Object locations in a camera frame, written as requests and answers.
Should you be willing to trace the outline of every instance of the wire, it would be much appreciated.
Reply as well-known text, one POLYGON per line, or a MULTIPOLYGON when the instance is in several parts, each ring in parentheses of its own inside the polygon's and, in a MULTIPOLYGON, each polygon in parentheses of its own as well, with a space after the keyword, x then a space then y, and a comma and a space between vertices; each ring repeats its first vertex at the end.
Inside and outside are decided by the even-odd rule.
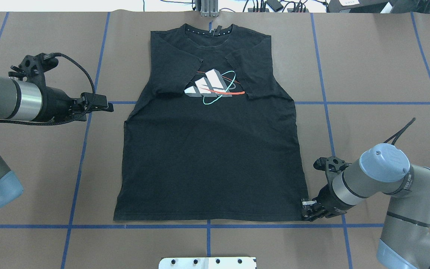
POLYGON ((52 119, 51 121, 48 121, 46 123, 32 123, 32 122, 27 122, 27 121, 0 120, 0 123, 22 124, 22 125, 27 125, 27 126, 57 126, 57 125, 61 125, 61 124, 68 124, 68 123, 71 123, 72 121, 76 121, 76 120, 82 118, 85 114, 87 114, 89 112, 91 104, 93 104, 94 100, 96 99, 96 87, 94 86, 94 82, 92 82, 91 76, 89 75, 89 73, 87 73, 87 71, 84 69, 84 67, 82 67, 79 63, 77 63, 75 60, 73 60, 73 58, 70 58, 69 56, 62 54, 60 52, 56 52, 56 53, 54 53, 54 55, 64 57, 67 60, 69 60, 71 63, 74 63, 80 70, 82 70, 82 72, 84 72, 87 79, 89 79, 89 83, 91 84, 91 88, 92 88, 93 97, 92 97, 92 100, 90 102, 88 102, 86 109, 84 109, 84 111, 79 116, 77 116, 73 119, 67 120, 67 121, 54 122, 52 119))
POLYGON ((294 1, 289 1, 284 7, 283 7, 283 10, 281 11, 281 12, 284 12, 285 11, 285 8, 290 4, 290 3, 293 3, 293 10, 295 10, 295 7, 296 7, 296 3, 294 2, 294 1))
POLYGON ((169 0, 160 0, 160 1, 167 2, 167 3, 193 4, 193 2, 178 2, 178 1, 169 1, 169 0))
POLYGON ((391 143, 391 145, 394 145, 396 143, 396 141, 399 139, 399 137, 404 133, 404 131, 406 131, 406 129, 408 129, 409 126, 411 126, 411 124, 416 120, 416 118, 412 118, 411 121, 408 122, 408 124, 406 124, 406 126, 404 126, 401 130, 399 130, 397 133, 395 133, 393 136, 391 136, 390 138, 388 138, 386 141, 384 141, 383 143, 387 143, 389 142, 389 140, 393 139, 393 142, 391 143))
POLYGON ((246 8, 246 5, 248 4, 248 1, 249 1, 249 0, 246 0, 245 5, 243 6, 243 10, 242 10, 242 12, 244 12, 244 9, 246 8))
POLYGON ((232 9, 229 9, 228 7, 224 7, 224 8, 222 8, 222 9, 220 9, 220 10, 230 10, 231 12, 236 12, 236 11, 234 11, 234 10, 232 10, 232 9))

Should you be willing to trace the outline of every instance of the metal mount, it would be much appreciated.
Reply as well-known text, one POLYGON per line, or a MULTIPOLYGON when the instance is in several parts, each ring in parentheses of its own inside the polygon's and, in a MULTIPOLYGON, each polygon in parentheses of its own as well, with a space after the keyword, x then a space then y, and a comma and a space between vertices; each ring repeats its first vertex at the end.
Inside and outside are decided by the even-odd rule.
POLYGON ((255 257, 163 258, 159 269, 256 269, 255 257))
POLYGON ((195 0, 195 7, 202 17, 218 17, 218 0, 195 0))

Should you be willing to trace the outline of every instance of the robotic arm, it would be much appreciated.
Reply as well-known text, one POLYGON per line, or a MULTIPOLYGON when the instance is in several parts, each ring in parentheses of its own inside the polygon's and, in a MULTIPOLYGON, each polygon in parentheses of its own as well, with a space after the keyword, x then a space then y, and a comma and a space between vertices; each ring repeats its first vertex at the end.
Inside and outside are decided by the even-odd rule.
POLYGON ((304 220, 330 218, 376 192, 391 196, 377 259, 390 269, 430 269, 430 168, 411 164, 394 145, 380 143, 354 163, 336 156, 314 167, 328 179, 312 201, 302 200, 304 220))
MULTIPOLYGON (((114 111, 104 95, 95 94, 94 84, 84 68, 62 53, 27 55, 18 67, 11 66, 11 69, 14 72, 9 72, 9 76, 13 79, 0 78, 0 123, 56 126, 85 121, 85 114, 93 111, 114 111), (86 74, 92 93, 70 98, 62 90, 46 86, 44 72, 58 65, 57 56, 67 58, 86 74)), ((17 176, 0 156, 0 208, 22 192, 17 176)))

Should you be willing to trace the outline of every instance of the black t-shirt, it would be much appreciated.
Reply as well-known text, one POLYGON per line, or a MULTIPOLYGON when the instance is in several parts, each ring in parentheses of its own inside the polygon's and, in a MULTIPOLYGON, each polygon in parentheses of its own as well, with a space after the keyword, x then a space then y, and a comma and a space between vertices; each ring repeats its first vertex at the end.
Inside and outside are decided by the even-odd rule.
POLYGON ((150 50, 114 220, 300 220, 295 105, 273 77, 271 37, 185 24, 152 32, 150 50))

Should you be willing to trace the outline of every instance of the folded sleeve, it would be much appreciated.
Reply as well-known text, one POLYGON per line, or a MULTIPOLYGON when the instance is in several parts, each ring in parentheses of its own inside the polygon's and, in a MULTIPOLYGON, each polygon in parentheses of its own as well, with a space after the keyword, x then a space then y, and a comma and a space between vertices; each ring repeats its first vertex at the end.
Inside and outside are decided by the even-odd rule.
POLYGON ((147 88, 155 95, 181 95, 202 65, 202 60, 174 47, 157 32, 151 32, 150 63, 147 88))
POLYGON ((291 99, 273 76, 271 36, 252 47, 230 53, 227 60, 249 98, 276 96, 291 99))

